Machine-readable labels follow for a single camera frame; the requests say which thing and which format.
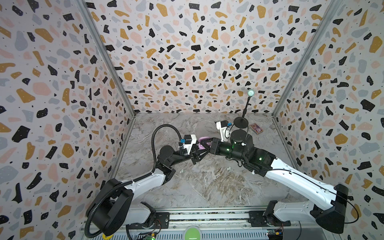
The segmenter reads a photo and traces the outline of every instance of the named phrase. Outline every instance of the vented metal panel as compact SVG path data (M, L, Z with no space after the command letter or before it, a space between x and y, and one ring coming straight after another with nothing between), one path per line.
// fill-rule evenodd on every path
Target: vented metal panel
M161 230L157 235L156 240L182 240L184 231L168 231ZM252 230L201 230L202 240L254 240L265 239L267 240L267 231L262 229ZM131 232L133 240L139 240L143 235L137 235L136 232ZM103 240L101 235L93 238L93 240ZM115 233L111 240L128 240L126 233Z

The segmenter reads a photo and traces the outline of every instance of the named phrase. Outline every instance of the back wall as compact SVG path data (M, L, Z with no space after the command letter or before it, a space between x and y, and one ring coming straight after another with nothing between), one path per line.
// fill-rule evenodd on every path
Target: back wall
M136 112L273 111L325 0L88 3Z

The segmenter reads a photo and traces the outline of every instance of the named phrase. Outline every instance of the gray marble surface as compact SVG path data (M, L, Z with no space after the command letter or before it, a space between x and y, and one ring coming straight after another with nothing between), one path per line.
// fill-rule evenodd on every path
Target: gray marble surface
M182 137L185 134L195 134L197 138L220 138L215 122L233 122L237 116L240 114L138 114L116 178L132 179L152 169L151 136L159 125L174 125ZM272 152L291 165L271 115L250 113L246 118L249 124L257 123L264 130L259 135L249 130L255 147ZM156 154L164 145L177 149L177 142L177 134L173 129L162 128L155 138ZM245 168L238 167L235 161L228 161L223 156L208 154L196 165L189 160L175 165L174 168L176 173L170 182L153 188L134 202L145 201L153 207L206 207L265 206L270 200L303 200L283 184L253 175Z

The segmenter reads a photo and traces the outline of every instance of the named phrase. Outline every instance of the side wall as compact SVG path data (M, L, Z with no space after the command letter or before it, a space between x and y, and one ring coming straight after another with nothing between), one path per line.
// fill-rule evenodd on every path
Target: side wall
M88 3L136 112L270 112L330 1Z
M349 188L346 240L384 237L382 3L344 1L277 115L299 169Z
M128 131L73 1L1 1L0 239L72 239Z

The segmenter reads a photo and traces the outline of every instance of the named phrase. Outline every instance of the robotic arm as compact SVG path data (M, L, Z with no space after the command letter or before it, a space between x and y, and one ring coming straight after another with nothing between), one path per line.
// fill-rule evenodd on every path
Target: robotic arm
M248 95L247 105L253 96L253 91L250 90ZM247 132L243 130L248 127L248 121L244 118L246 111L247 108L244 109L242 117L234 120L234 125L239 129L232 133L226 131L231 126L228 121L216 123L221 139L205 137L197 141L193 134L185 135L181 139L180 133L174 126L168 124L159 126L154 135L161 127L171 127L177 132L180 138L179 150L176 151L173 147L166 145L161 148L156 157L153 135L151 143L154 168L152 171L133 180L107 181L86 212L88 219L84 229L85 235L92 238L103 232L106 236L110 236L120 226L132 223L151 227L155 221L156 211L145 202L131 204L132 200L170 181L175 173L172 168L174 165L189 159L196 164L208 153L237 160L252 174L259 174L280 182L308 199L307 202L299 203L271 201L264 212L263 222L259 224L286 226L285 222L292 220L316 222L330 232L343 233L348 188L341 184L334 187L320 182L285 164L272 153L254 147L252 136L248 134L248 130ZM96 233L89 232L91 222L100 229Z

